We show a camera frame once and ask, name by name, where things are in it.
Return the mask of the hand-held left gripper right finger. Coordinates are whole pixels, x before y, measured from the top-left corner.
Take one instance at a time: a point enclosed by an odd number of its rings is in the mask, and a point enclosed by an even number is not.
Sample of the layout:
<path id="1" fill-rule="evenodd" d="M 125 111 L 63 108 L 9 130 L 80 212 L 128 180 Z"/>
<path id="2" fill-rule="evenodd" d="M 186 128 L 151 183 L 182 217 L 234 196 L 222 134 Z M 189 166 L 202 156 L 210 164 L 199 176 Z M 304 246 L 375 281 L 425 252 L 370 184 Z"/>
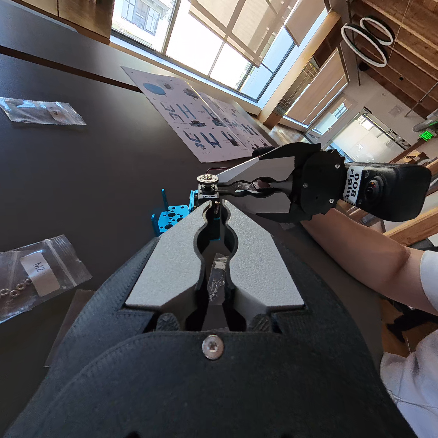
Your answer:
<path id="1" fill-rule="evenodd" d="M 303 308 L 304 301 L 271 236 L 246 214 L 224 200 L 226 227 L 237 239 L 229 260 L 238 313 L 270 313 Z"/>

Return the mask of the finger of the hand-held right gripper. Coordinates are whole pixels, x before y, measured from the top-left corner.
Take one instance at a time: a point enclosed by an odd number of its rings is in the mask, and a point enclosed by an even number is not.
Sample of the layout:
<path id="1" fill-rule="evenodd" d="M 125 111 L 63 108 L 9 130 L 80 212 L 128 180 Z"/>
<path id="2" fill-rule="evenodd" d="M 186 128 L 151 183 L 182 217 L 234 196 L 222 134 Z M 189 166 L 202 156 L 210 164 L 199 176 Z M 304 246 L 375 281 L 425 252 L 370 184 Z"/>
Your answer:
<path id="1" fill-rule="evenodd" d="M 252 183 L 263 178 L 269 181 L 285 181 L 294 170 L 295 157 L 266 158 L 256 157 L 232 167 L 218 175 L 218 187 L 237 182 Z"/>
<path id="2" fill-rule="evenodd" d="M 271 187 L 219 187 L 219 195 L 245 213 L 289 213 L 288 196 Z"/>

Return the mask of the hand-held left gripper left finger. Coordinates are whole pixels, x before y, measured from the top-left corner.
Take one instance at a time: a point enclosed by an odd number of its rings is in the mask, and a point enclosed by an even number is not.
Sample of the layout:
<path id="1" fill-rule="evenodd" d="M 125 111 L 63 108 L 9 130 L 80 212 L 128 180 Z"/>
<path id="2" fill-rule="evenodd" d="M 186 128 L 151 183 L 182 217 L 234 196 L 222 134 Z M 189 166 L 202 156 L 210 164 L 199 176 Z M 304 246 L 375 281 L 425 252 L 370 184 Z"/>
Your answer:
<path id="1" fill-rule="evenodd" d="M 128 308 L 160 312 L 194 312 L 196 290 L 202 283 L 205 264 L 198 249 L 198 236 L 206 227 L 203 203 L 159 238 L 150 258 L 129 294 Z"/>

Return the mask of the blue metal bracket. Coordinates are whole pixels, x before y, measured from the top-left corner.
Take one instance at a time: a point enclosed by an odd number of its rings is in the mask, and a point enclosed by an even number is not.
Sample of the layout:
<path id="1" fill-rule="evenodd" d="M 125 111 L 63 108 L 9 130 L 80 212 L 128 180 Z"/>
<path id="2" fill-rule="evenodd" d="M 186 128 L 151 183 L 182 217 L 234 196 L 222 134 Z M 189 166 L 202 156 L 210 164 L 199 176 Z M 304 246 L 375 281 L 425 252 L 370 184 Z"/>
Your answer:
<path id="1" fill-rule="evenodd" d="M 192 190 L 190 192 L 188 205 L 169 205 L 165 189 L 161 190 L 164 210 L 160 212 L 159 216 L 151 216 L 151 223 L 155 236 L 160 237 L 163 233 L 197 209 L 194 206 L 194 195 L 196 193 L 197 190 Z"/>

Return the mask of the person's right forearm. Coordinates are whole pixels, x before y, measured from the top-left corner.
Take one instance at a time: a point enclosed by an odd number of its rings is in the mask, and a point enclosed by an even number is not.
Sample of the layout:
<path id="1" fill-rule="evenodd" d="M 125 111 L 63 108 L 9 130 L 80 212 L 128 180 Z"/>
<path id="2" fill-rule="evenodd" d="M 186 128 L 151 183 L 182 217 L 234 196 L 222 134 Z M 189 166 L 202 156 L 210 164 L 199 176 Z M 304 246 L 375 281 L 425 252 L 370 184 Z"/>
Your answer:
<path id="1" fill-rule="evenodd" d="M 399 303 L 436 313 L 420 280 L 423 251 L 402 246 L 336 209 L 301 225 L 340 267 L 365 286 Z"/>

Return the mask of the dark brown desk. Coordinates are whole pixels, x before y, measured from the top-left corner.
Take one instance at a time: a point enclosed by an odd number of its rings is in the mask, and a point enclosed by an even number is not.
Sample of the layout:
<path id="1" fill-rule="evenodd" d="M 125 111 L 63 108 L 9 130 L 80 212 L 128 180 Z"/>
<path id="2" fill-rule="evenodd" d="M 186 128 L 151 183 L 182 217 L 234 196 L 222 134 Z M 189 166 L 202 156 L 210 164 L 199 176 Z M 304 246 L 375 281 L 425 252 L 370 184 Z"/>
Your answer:
<path id="1" fill-rule="evenodd" d="M 154 237 L 151 215 L 166 188 L 187 201 L 201 164 L 146 97 L 115 85 L 1 54 L 1 96 L 70 103 L 86 126 L 13 123 L 1 110 L 1 251 L 64 234 L 96 291 Z M 250 216 L 333 288 L 379 368 L 377 296 L 353 280 L 302 227 Z M 1 437 L 34 395 L 74 296 L 62 293 L 1 324 Z"/>

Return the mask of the white printed instruction manual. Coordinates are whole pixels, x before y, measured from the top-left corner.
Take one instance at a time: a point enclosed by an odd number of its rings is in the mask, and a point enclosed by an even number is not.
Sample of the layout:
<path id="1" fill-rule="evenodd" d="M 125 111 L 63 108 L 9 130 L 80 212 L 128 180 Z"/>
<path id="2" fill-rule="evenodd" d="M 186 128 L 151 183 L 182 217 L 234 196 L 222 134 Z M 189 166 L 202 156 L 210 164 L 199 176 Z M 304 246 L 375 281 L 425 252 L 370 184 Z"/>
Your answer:
<path id="1" fill-rule="evenodd" d="M 198 93 L 180 78 L 122 69 L 200 162 L 251 158 L 272 147 L 243 109 Z"/>

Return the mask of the beige roller blind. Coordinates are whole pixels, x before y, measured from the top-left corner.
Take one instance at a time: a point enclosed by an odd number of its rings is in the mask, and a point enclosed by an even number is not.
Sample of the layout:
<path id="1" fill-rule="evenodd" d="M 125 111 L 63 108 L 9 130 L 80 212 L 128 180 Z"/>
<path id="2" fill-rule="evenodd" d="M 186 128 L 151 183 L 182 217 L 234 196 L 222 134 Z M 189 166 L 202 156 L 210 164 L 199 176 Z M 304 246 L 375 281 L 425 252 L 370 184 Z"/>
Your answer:
<path id="1" fill-rule="evenodd" d="M 259 67 L 296 0 L 191 0 L 189 14 Z"/>
<path id="2" fill-rule="evenodd" d="M 295 45 L 303 48 L 308 44 L 309 32 L 309 38 L 312 38 L 327 16 L 332 20 L 332 27 L 342 20 L 342 16 L 337 12 L 327 11 L 324 1 L 303 0 L 295 4 L 284 26 Z"/>

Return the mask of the black wheeled office chair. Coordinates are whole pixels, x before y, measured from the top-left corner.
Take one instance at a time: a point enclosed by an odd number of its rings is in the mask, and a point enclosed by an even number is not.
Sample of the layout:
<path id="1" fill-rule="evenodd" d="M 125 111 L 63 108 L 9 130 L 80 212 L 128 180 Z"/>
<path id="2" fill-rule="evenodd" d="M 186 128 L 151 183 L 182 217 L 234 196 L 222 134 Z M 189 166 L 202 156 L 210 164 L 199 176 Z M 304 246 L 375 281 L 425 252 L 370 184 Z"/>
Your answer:
<path id="1" fill-rule="evenodd" d="M 411 308 L 408 305 L 389 300 L 398 311 L 402 313 L 393 323 L 386 324 L 387 329 L 402 343 L 405 343 L 402 332 L 418 327 L 425 322 L 435 321 L 436 316 L 423 310 Z"/>

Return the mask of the large glass window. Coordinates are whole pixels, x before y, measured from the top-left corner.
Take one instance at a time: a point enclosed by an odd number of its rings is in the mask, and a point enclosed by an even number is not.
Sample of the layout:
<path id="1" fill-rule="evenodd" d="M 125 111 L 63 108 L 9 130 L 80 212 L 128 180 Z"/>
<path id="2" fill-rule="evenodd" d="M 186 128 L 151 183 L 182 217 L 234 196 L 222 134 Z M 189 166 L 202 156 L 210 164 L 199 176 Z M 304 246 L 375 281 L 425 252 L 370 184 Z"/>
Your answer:
<path id="1" fill-rule="evenodd" d="M 259 67 L 189 14 L 190 1 L 115 1 L 112 36 L 258 101 L 295 48 L 283 25 Z"/>

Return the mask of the wooden cabinet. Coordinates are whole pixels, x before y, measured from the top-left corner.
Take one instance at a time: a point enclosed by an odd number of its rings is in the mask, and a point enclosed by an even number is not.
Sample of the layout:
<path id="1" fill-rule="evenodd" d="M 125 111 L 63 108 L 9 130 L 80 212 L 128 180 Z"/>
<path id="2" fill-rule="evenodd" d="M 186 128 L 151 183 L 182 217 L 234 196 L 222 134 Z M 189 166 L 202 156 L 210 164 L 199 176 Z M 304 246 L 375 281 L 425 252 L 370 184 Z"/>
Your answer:
<path id="1" fill-rule="evenodd" d="M 114 0 L 16 0 L 15 3 L 93 40 L 110 44 Z"/>

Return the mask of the wooden support post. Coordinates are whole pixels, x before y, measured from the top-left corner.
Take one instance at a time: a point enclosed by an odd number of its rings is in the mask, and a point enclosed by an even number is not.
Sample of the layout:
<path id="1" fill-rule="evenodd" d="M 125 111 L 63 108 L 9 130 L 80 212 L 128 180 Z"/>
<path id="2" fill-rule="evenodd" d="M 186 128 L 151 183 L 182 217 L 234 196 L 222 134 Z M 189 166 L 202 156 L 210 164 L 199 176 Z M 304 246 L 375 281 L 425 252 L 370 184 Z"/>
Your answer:
<path id="1" fill-rule="evenodd" d="M 437 191 L 428 194 L 419 216 L 405 222 L 384 221 L 359 208 L 353 207 L 345 201 L 339 201 L 337 209 L 355 222 L 375 229 L 404 246 L 410 247 L 426 239 L 431 239 L 434 246 L 437 246 Z"/>

